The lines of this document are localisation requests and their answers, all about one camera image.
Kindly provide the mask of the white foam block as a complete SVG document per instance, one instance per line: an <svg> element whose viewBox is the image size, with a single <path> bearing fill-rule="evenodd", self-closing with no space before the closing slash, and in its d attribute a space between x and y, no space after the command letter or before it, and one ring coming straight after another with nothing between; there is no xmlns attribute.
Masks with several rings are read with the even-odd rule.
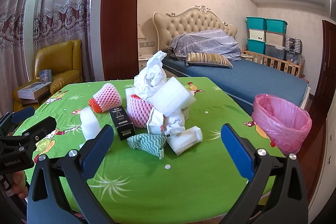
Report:
<svg viewBox="0 0 336 224"><path fill-rule="evenodd" d="M94 139L101 131L99 122L90 107L85 107L80 112L81 130L86 141Z"/></svg>

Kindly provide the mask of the pink foam net orange end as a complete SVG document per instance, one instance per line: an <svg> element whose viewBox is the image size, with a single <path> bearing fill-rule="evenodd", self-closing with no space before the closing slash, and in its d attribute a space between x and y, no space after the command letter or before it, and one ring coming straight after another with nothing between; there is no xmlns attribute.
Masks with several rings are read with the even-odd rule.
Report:
<svg viewBox="0 0 336 224"><path fill-rule="evenodd" d="M111 83L106 83L88 101L89 107L95 113L103 113L122 105L122 98L118 90Z"/></svg>

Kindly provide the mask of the black product box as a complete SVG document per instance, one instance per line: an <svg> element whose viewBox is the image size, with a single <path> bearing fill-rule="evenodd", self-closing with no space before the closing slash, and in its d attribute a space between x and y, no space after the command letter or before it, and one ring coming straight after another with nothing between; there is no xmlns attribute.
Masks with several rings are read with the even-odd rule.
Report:
<svg viewBox="0 0 336 224"><path fill-rule="evenodd" d="M122 106L110 109L109 113L120 140L126 140L127 138L135 135L133 122Z"/></svg>

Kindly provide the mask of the green wavy patterned cloth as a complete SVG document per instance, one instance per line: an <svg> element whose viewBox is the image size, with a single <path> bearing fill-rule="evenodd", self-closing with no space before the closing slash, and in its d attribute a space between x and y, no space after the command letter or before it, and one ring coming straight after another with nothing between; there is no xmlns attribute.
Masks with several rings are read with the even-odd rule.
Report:
<svg viewBox="0 0 336 224"><path fill-rule="evenodd" d="M162 160L165 155L167 137L154 134L138 134L127 138L127 143L132 149L145 151Z"/></svg>

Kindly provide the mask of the pink foam fruit net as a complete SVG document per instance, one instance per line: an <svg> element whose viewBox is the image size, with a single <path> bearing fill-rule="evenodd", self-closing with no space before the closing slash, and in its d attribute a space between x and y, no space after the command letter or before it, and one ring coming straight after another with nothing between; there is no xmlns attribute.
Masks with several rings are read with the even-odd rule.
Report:
<svg viewBox="0 0 336 224"><path fill-rule="evenodd" d="M146 128L153 106L132 94L126 102L127 114L136 128Z"/></svg>

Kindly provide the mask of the white tissue pack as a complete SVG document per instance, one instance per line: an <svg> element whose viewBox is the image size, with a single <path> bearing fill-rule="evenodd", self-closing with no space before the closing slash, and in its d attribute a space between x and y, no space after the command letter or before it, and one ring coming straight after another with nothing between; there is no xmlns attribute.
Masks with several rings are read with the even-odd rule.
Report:
<svg viewBox="0 0 336 224"><path fill-rule="evenodd" d="M176 135L171 135L167 138L168 145L177 156L202 141L202 130L197 126L189 128Z"/></svg>

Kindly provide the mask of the white paper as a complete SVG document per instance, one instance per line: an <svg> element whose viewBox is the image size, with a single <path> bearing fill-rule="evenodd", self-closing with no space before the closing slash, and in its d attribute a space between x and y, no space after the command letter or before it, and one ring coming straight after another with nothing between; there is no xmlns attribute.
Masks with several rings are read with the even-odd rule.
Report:
<svg viewBox="0 0 336 224"><path fill-rule="evenodd" d="M185 131L185 117L180 109L166 117L152 108L146 123L147 132L153 135L176 135Z"/></svg>

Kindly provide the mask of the beige printed carton box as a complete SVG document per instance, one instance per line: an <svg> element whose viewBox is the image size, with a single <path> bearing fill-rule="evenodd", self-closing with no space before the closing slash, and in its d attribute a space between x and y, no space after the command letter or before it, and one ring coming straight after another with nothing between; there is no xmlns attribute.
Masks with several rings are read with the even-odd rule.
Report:
<svg viewBox="0 0 336 224"><path fill-rule="evenodd" d="M185 118L185 121L187 121L189 119L189 115L190 115L190 108L189 107L185 107L183 109L181 109L181 112Z"/></svg>

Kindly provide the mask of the white plastic bag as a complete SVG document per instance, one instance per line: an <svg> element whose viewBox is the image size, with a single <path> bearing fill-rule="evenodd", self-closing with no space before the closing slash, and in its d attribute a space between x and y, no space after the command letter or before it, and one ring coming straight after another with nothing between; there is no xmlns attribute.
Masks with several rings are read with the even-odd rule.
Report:
<svg viewBox="0 0 336 224"><path fill-rule="evenodd" d="M147 101L166 83L166 73L162 68L162 60L166 55L162 51L156 52L147 61L146 67L134 77L134 92L144 101Z"/></svg>

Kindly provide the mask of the large white foam pad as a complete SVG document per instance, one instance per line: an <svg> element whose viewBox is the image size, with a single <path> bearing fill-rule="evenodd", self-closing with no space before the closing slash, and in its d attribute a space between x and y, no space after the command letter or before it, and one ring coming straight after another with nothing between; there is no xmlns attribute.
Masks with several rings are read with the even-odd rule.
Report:
<svg viewBox="0 0 336 224"><path fill-rule="evenodd" d="M148 102L164 116L168 117L176 110L191 106L195 97L175 78L169 80L151 97Z"/></svg>

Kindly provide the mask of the small blue booklet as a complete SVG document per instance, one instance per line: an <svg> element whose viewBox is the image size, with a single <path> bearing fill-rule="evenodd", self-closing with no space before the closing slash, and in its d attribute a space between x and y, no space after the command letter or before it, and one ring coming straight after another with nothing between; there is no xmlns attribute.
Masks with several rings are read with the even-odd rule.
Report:
<svg viewBox="0 0 336 224"><path fill-rule="evenodd" d="M39 72L39 80L41 82L52 82L52 72L50 69L45 69Z"/></svg>

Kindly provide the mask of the green cartoon tablecloth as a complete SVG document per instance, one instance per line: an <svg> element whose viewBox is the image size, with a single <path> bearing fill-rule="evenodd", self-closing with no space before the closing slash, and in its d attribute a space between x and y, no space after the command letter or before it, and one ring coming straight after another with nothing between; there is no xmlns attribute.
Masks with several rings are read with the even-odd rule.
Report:
<svg viewBox="0 0 336 224"><path fill-rule="evenodd" d="M226 214L240 196L247 179L240 176L221 141L222 125L229 123L255 148L270 155L284 156L271 141L261 137L255 126L244 122L252 118L240 106L205 77L178 78L183 86L192 86L196 102L189 109L186 128L197 126L202 142L177 156L168 144L162 160L145 151L131 149L117 136L108 112L95 114L101 127L114 128L114 141L95 177L88 180L92 192L118 223L192 223ZM15 132L21 135L48 116L56 119L56 131L33 153L43 151L49 158L64 156L85 142L80 110L105 83L111 83L126 108L125 89L133 80L69 84L43 103L35 114Z"/></svg>

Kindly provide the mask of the bed with blue sheet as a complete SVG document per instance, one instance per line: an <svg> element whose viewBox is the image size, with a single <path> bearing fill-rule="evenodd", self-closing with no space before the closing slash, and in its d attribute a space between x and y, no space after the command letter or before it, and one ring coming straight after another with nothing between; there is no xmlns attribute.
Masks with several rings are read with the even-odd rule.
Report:
<svg viewBox="0 0 336 224"><path fill-rule="evenodd" d="M207 77L249 115L258 94L272 94L303 109L309 99L310 87L304 80L244 59L234 61L232 68L224 68L186 65L184 61L167 56L163 68L177 77Z"/></svg>

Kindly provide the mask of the dark wooden door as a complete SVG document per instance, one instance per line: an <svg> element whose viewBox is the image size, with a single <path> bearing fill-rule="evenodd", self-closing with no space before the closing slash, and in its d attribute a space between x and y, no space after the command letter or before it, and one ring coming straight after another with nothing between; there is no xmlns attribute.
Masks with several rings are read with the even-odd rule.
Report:
<svg viewBox="0 0 336 224"><path fill-rule="evenodd" d="M318 85L309 114L312 119L315 116L326 116L329 112L335 93L335 24L323 20L323 50L322 63Z"/></svg>

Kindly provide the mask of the lace patterned curtain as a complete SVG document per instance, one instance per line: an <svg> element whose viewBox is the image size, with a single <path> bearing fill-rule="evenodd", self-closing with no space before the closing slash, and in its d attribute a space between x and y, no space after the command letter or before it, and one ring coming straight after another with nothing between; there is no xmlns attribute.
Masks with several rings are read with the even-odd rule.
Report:
<svg viewBox="0 0 336 224"><path fill-rule="evenodd" d="M83 81L94 79L91 0L1 0L1 113L12 111L12 92L33 79L38 50L81 40Z"/></svg>

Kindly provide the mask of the white nightstand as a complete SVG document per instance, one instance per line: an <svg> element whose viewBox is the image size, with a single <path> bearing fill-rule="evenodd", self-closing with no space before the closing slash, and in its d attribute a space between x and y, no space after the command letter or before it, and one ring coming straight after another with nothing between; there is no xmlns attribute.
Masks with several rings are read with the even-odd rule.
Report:
<svg viewBox="0 0 336 224"><path fill-rule="evenodd" d="M139 71L143 70L146 67L147 61L153 57L151 53L145 53L138 56L138 67Z"/></svg>

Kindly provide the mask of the checkered bag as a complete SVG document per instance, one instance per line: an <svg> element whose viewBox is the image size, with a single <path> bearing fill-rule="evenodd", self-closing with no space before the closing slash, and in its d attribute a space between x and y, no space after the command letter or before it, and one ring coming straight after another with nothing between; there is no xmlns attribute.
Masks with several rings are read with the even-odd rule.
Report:
<svg viewBox="0 0 336 224"><path fill-rule="evenodd" d="M293 38L290 36L285 37L285 50L294 52L297 54L302 53L302 41L299 38Z"/></svg>

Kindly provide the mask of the striped brown pillow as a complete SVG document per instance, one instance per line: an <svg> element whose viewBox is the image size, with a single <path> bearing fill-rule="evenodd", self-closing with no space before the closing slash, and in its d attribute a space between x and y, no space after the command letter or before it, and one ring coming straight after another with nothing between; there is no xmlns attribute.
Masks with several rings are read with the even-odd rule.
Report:
<svg viewBox="0 0 336 224"><path fill-rule="evenodd" d="M216 53L188 53L186 64L233 68L233 65L225 56Z"/></svg>

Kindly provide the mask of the stacked storage bins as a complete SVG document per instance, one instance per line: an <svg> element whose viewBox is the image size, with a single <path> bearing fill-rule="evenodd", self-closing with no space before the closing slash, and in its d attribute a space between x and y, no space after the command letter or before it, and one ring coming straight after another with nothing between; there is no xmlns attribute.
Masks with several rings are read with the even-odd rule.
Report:
<svg viewBox="0 0 336 224"><path fill-rule="evenodd" d="M249 37L247 49L283 60L285 57L285 36L288 23L282 19L247 16Z"/></svg>

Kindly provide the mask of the grey-purple folded duvet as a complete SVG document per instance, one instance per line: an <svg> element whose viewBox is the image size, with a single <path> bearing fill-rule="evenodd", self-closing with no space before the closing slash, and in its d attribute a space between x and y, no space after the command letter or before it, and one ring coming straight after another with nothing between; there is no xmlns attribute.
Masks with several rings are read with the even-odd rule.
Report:
<svg viewBox="0 0 336 224"><path fill-rule="evenodd" d="M178 35L171 40L168 52L179 60L185 60L188 53L214 53L229 61L240 61L242 53L238 42L221 29Z"/></svg>

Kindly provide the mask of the dark red wooden panel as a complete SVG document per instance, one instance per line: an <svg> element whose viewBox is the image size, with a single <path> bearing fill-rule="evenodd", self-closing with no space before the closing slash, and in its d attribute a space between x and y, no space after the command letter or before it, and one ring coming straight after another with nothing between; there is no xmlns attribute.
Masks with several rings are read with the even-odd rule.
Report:
<svg viewBox="0 0 336 224"><path fill-rule="evenodd" d="M138 74L137 0L101 0L100 39L104 79Z"/></svg>

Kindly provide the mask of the beige tufted headboard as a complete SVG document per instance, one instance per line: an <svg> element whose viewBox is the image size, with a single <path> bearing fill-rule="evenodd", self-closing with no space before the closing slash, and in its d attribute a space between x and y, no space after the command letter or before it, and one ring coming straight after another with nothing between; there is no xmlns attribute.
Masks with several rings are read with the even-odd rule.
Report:
<svg viewBox="0 0 336 224"><path fill-rule="evenodd" d="M178 13L155 12L152 22L157 33L157 50L167 52L173 38L191 32L220 29L235 38L238 28L222 21L211 9L192 6Z"/></svg>

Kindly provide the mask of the wooden crib rail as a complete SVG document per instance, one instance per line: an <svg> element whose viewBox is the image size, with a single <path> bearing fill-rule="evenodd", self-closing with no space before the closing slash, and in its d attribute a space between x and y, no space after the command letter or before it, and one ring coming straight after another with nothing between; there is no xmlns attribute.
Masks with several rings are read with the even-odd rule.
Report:
<svg viewBox="0 0 336 224"><path fill-rule="evenodd" d="M299 60L298 64L295 64L292 61L285 61L261 53L251 52L246 50L244 47L241 48L241 57L248 61L289 73L290 75L298 78L304 77L304 62L301 60Z"/></svg>

